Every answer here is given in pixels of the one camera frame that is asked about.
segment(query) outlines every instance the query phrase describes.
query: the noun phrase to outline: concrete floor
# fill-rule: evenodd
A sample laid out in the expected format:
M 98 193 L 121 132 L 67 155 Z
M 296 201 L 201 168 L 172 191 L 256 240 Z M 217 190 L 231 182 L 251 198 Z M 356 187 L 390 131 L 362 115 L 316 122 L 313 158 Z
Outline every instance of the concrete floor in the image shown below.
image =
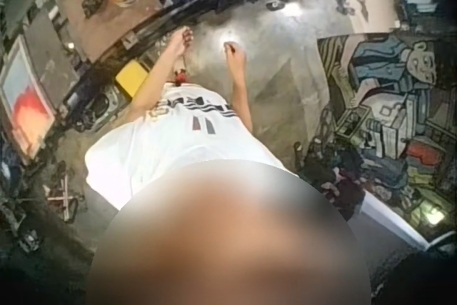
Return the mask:
M 396 15 L 391 0 L 367 0 L 372 20 L 366 23 L 357 11 L 354 17 L 340 15 L 334 0 L 291 0 L 281 11 L 269 12 L 262 0 L 243 4 L 222 14 L 207 14 L 194 27 L 194 47 L 186 57 L 192 81 L 230 99 L 229 78 L 222 43 L 237 41 L 247 51 L 247 86 L 254 123 L 254 134 L 289 168 L 293 165 L 293 143 L 304 146 L 314 135 L 318 116 L 328 102 L 328 87 L 316 40 L 354 32 L 389 31 Z M 62 139 L 57 159 L 64 159 L 75 171 L 71 189 L 84 193 L 87 208 L 71 225 L 71 233 L 89 251 L 95 251 L 116 210 L 91 190 L 85 182 L 84 155 L 87 149 L 116 122 L 96 134 L 69 131 Z M 352 220 L 354 233 L 372 260 L 370 272 L 391 257 L 406 254 L 407 246 L 392 233 L 367 219 Z M 388 241 L 379 249 L 373 241 Z

